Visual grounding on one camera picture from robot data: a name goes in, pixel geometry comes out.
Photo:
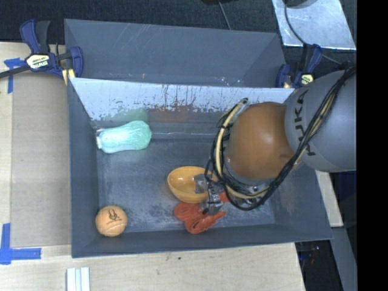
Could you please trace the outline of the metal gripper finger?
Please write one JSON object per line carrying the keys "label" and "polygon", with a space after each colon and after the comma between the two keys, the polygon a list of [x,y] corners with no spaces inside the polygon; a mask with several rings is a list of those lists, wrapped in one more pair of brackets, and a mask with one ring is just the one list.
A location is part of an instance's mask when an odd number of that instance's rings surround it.
{"label": "metal gripper finger", "polygon": [[209,182],[206,178],[206,176],[202,174],[197,174],[193,177],[195,182],[195,193],[205,193],[208,190]]}
{"label": "metal gripper finger", "polygon": [[219,194],[209,193],[207,200],[207,213],[209,215],[216,215],[221,207],[223,206],[223,202],[221,201]]}

